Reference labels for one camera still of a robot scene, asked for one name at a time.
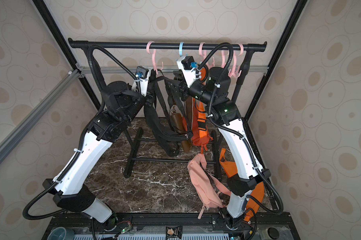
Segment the red-orange waist bag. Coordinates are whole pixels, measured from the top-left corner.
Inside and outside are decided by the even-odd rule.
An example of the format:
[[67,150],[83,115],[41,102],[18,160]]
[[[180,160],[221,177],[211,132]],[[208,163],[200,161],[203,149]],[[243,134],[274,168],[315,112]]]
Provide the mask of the red-orange waist bag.
[[188,97],[186,102],[186,118],[182,118],[185,130],[191,130],[194,146],[200,147],[200,153],[207,151],[207,144],[213,140],[207,129],[206,112],[203,103]]

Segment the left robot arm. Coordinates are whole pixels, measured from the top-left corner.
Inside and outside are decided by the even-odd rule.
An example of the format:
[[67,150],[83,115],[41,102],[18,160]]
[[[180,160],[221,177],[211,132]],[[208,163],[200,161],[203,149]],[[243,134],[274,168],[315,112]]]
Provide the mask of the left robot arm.
[[[93,52],[101,51],[127,72],[134,80],[130,86],[124,81],[106,85]],[[25,219],[36,221],[66,211],[85,214],[99,223],[107,222],[113,215],[111,208],[99,200],[84,184],[87,176],[105,151],[125,132],[146,102],[141,84],[141,74],[133,74],[121,61],[99,45],[88,48],[87,59],[91,73],[102,96],[101,106],[80,135],[78,147],[66,166],[53,179],[45,180],[45,189],[23,209]],[[31,207],[46,194],[52,194],[60,210],[33,216]]]

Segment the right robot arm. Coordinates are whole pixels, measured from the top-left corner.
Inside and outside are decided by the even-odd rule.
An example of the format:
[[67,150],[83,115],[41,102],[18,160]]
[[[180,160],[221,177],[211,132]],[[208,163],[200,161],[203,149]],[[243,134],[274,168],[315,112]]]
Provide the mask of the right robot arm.
[[[247,212],[252,211],[246,205],[249,200],[266,212],[280,215],[283,202],[275,187],[268,180],[270,171],[258,161],[246,134],[244,122],[235,101],[240,87],[249,70],[249,64],[255,52],[264,52],[267,43],[238,45],[245,51],[245,58],[240,66],[232,99],[227,98],[229,66],[236,60],[235,47],[230,43],[221,43],[211,49],[201,63],[196,63],[192,56],[180,56],[178,69],[183,76],[180,92],[206,104],[206,117],[219,129],[233,156],[237,173],[227,180],[228,190],[222,190],[230,196],[228,205],[219,211],[229,229],[236,229],[244,220]],[[267,186],[275,198],[277,209],[267,208],[252,195],[260,183]]]

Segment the brown leather bag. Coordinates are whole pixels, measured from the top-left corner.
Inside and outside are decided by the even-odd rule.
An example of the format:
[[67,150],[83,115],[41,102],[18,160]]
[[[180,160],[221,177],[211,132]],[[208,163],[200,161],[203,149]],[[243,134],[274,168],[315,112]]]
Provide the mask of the brown leather bag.
[[[172,106],[170,107],[170,117],[175,131],[180,135],[186,134],[186,130],[183,126],[183,116],[177,112],[175,103],[172,103]],[[185,153],[190,152],[191,142],[189,140],[182,141],[181,145]]]

